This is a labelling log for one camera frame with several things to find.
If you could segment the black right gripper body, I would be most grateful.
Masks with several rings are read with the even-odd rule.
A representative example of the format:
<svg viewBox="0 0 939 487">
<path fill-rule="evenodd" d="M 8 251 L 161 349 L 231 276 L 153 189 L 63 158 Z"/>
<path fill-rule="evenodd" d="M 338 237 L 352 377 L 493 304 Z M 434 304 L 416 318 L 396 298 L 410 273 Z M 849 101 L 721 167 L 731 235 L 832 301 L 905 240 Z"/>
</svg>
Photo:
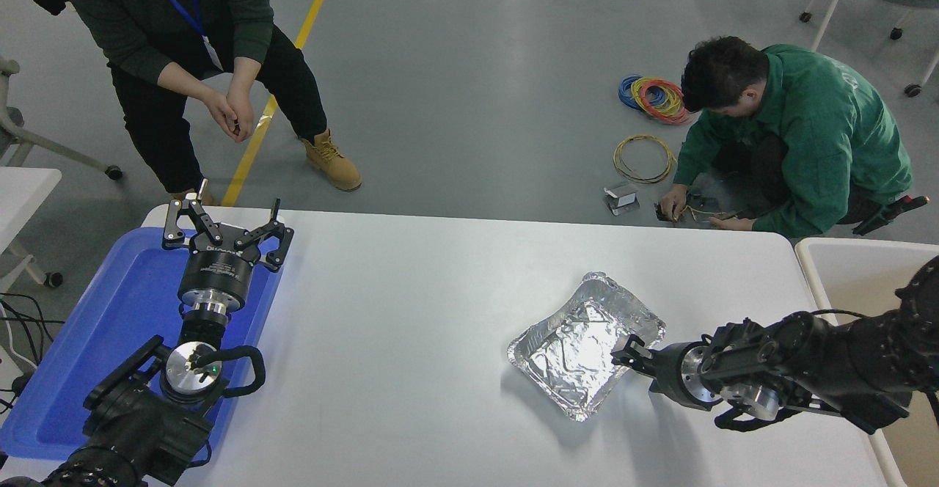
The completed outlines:
<svg viewBox="0 0 939 487">
<path fill-rule="evenodd" d="M 672 343 L 653 356 L 654 386 L 650 390 L 667 396 L 675 403 L 695 407 L 695 396 L 690 392 L 686 377 L 695 376 L 693 350 L 695 343 Z"/>
</svg>

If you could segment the standing person's left hand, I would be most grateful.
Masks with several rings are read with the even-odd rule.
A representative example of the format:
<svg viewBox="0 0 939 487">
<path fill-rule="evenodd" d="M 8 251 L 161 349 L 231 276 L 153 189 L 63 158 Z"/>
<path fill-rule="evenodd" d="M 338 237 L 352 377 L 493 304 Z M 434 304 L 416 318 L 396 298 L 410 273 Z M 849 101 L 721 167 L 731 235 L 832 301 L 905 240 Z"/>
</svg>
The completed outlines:
<svg viewBox="0 0 939 487">
<path fill-rule="evenodd" d="M 255 110 L 249 100 L 249 92 L 244 89 L 231 88 L 226 94 L 230 112 L 226 114 L 226 124 L 230 129 L 230 137 L 235 142 L 245 142 L 254 133 Z"/>
</svg>

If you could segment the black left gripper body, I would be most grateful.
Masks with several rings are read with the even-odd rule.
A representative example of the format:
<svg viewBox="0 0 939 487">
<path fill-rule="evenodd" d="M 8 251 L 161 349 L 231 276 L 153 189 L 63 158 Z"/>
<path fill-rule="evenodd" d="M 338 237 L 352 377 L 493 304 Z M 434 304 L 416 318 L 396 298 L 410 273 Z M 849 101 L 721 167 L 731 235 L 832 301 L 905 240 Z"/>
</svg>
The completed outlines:
<svg viewBox="0 0 939 487">
<path fill-rule="evenodd" d="M 178 289 L 178 299 L 189 307 L 202 297 L 225 304 L 226 310 L 240 310 L 245 305 L 258 248 L 235 249 L 235 243 L 247 234 L 243 227 L 221 227 L 220 233 L 221 244 L 212 243 L 205 232 L 195 233 L 189 240 L 190 255 Z"/>
</svg>

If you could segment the standing person's right hand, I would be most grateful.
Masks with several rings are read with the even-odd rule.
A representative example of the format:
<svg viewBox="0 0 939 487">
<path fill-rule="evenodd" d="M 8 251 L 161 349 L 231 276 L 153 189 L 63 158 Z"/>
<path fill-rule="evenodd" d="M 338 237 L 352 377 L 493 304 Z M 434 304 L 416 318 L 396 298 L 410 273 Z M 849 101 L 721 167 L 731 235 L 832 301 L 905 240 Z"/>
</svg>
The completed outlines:
<svg viewBox="0 0 939 487">
<path fill-rule="evenodd" d="M 201 99 L 205 108 L 211 114 L 215 123 L 221 127 L 222 132 L 230 137 L 234 142 L 241 142 L 241 129 L 235 110 L 229 106 L 226 97 L 217 90 L 209 90 Z"/>
</svg>

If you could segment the crouching person's right hand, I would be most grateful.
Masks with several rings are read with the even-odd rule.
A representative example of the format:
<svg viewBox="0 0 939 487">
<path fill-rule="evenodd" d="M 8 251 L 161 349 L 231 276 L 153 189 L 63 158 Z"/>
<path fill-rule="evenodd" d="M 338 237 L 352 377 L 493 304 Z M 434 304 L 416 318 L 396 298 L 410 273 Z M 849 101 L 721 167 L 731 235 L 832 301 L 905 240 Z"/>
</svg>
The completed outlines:
<svg viewBox="0 0 939 487">
<path fill-rule="evenodd" d="M 675 183 L 660 199 L 660 214 L 667 221 L 677 222 L 687 206 L 687 184 Z"/>
</svg>

